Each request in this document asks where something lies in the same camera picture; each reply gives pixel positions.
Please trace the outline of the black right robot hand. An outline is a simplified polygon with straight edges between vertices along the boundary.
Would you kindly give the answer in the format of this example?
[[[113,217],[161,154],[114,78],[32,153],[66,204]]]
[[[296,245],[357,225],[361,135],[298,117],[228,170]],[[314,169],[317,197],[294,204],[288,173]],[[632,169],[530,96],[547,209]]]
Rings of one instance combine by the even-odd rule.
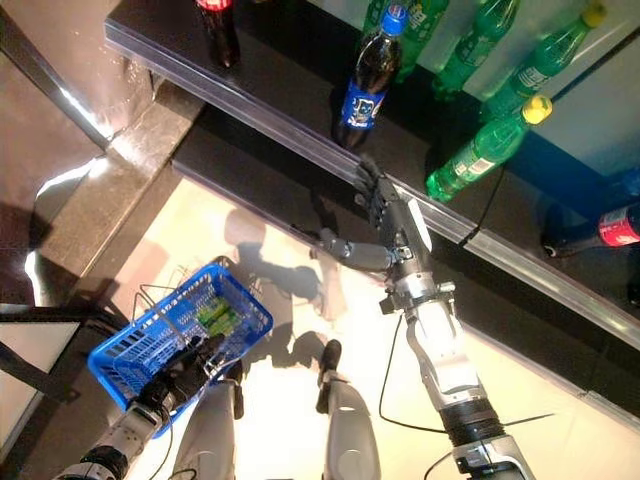
[[[354,201],[377,232],[375,243],[343,239],[325,227],[319,245],[343,265],[358,271],[385,273],[398,281],[426,272],[431,243],[419,207],[401,198],[391,179],[364,157],[356,169]]]

